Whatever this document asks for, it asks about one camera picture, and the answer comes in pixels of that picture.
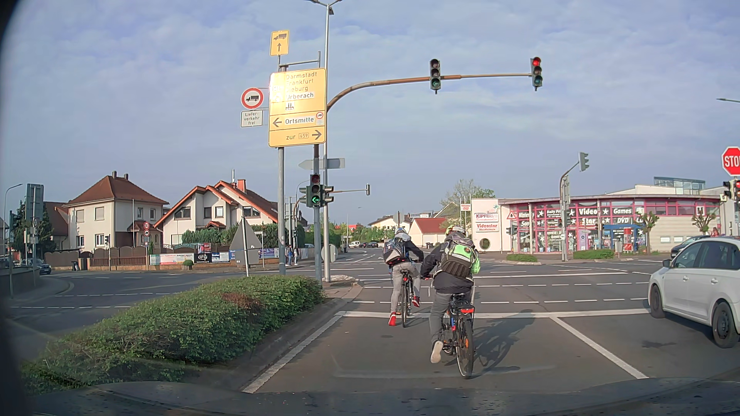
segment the green backpack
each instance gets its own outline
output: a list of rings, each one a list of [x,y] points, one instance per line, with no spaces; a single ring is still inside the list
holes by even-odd
[[[480,260],[475,244],[469,238],[453,236],[442,251],[440,270],[456,278],[472,279],[480,271]]]

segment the cloud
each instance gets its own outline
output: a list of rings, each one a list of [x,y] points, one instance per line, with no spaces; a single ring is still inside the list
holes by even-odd
[[[678,176],[718,184],[719,155],[736,144],[740,7],[692,1],[346,0],[331,17],[329,95],[364,81],[526,73],[542,58],[544,87],[528,78],[371,87],[329,112],[330,172],[341,194],[332,217],[371,221],[437,208],[460,178],[502,197],[593,194]],[[285,61],[323,49],[324,10],[308,1],[26,0],[1,69],[1,185],[46,185],[74,198],[112,170],[177,201],[231,169],[277,198],[277,153],[266,128],[242,129],[239,95],[276,69],[273,30],[290,29]],[[286,193],[310,147],[286,150]],[[357,207],[363,207],[357,214]]]

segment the house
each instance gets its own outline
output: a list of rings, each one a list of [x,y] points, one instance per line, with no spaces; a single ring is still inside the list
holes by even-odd
[[[70,248],[93,251],[105,248],[106,237],[113,247],[142,245],[142,227],[134,221],[153,224],[166,204],[129,181],[128,174],[118,176],[114,170],[56,212],[67,211]],[[156,230],[150,233],[151,242],[158,245],[161,236]]]
[[[411,241],[419,247],[427,243],[435,245],[445,240],[445,229],[442,228],[444,218],[415,218],[411,223],[408,234]]]
[[[187,230],[227,229],[243,218],[249,225],[276,224],[278,204],[267,201],[246,188],[246,180],[219,181],[216,185],[196,186],[154,224],[162,231],[165,246],[182,242]],[[300,216],[298,222],[307,224]]]

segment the tree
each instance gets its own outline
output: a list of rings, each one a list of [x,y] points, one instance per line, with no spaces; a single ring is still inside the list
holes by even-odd
[[[709,215],[694,214],[691,217],[691,223],[694,226],[696,226],[696,228],[698,228],[702,234],[707,234],[707,231],[709,231],[709,223],[714,221],[715,218],[717,218],[717,214],[709,214]]]
[[[650,251],[650,231],[653,229],[659,219],[660,217],[653,214],[652,211],[647,213],[643,212],[642,214],[637,216],[637,223],[642,231],[645,233],[645,254],[652,253]]]
[[[479,187],[473,179],[460,179],[452,191],[447,191],[440,205],[442,208],[450,203],[458,205],[461,201],[469,201],[470,198],[496,198],[496,193],[492,189]]]

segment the road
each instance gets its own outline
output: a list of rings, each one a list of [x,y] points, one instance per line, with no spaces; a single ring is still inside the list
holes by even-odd
[[[245,391],[564,392],[635,378],[708,378],[740,366],[736,350],[716,347],[709,328],[647,314],[647,282],[659,261],[520,266],[484,258],[474,289],[475,376],[463,380],[452,357],[429,362],[428,281],[411,326],[388,326],[392,288],[380,252],[353,249],[333,265],[333,275],[361,281],[360,294]],[[312,275],[312,268],[290,272]],[[14,305],[14,339],[32,357],[46,337],[230,275],[240,273],[67,273],[59,277],[73,284],[67,292]]]

